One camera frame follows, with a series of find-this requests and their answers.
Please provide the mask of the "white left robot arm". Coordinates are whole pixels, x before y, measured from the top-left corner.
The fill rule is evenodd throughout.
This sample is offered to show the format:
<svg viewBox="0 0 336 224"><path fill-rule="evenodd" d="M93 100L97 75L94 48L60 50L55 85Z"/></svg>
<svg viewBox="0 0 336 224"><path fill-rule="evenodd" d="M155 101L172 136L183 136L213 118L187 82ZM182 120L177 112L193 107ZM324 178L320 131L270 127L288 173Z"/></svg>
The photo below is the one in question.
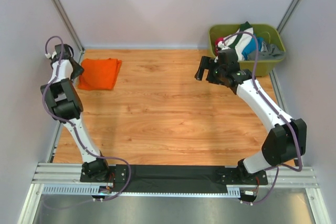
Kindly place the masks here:
<svg viewBox="0 0 336 224"><path fill-rule="evenodd" d="M83 105L73 81L84 69L73 56L73 48L68 44L58 44L52 54L46 55L51 61L52 75L40 91L47 112L63 124L80 151L83 162L81 181L104 183L110 178L111 170L83 122Z"/></svg>

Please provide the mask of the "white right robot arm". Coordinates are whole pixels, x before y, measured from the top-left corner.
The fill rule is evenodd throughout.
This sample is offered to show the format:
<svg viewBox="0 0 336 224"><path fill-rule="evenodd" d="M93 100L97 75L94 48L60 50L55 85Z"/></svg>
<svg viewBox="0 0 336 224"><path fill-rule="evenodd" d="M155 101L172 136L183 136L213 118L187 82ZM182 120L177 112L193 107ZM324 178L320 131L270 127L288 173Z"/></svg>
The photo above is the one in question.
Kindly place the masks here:
<svg viewBox="0 0 336 224"><path fill-rule="evenodd" d="M248 184L260 172L292 159L298 160L297 169L301 170L301 157L306 152L305 121L293 119L284 112L263 90L253 73L240 68L235 50L222 50L216 58L202 56L195 79L201 81L205 70L208 71L206 81L231 89L249 105L268 133L259 152L238 162L237 179Z"/></svg>

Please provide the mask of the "orange t shirt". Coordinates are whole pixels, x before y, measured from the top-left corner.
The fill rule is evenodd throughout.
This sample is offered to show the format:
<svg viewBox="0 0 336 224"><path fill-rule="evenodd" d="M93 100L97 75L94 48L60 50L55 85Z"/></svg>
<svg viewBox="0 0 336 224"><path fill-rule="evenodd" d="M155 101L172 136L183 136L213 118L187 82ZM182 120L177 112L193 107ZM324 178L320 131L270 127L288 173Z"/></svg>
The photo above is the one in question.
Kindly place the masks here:
<svg viewBox="0 0 336 224"><path fill-rule="evenodd" d="M118 59L84 59L81 66L84 72L79 76L81 90L112 90L122 65Z"/></svg>

